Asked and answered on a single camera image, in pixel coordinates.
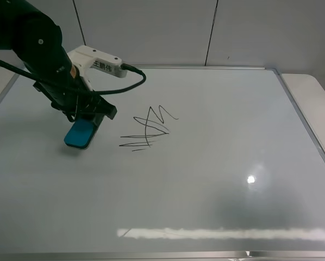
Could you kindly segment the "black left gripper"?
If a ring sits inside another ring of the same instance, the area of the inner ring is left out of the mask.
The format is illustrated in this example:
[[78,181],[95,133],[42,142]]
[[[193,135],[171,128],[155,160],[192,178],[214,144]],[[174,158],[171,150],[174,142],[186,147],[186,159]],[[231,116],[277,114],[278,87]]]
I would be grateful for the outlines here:
[[101,96],[89,95],[73,64],[36,64],[33,75],[37,80],[34,87],[51,101],[54,109],[62,111],[69,121],[93,119],[96,133],[103,119],[113,120],[117,108]]

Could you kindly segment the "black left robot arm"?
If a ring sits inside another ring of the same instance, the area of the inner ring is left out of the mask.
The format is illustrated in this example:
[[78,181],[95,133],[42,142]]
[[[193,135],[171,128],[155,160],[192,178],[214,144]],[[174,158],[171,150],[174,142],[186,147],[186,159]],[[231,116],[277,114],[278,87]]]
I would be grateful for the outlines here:
[[114,105],[89,89],[62,46],[62,32],[51,18],[27,1],[0,1],[0,50],[12,50],[37,79],[34,88],[70,122],[113,119]]

